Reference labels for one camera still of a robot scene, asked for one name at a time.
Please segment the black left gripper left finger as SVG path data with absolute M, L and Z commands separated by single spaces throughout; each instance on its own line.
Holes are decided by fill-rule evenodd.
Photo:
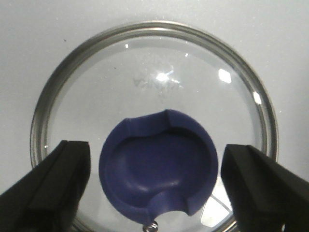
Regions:
M 91 171 L 88 142 L 61 141 L 0 196 L 2 232 L 68 232 Z

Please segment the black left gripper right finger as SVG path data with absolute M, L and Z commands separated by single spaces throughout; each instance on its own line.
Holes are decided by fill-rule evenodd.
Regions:
M 221 178 L 241 232 L 309 230 L 309 183 L 255 147 L 227 145 Z

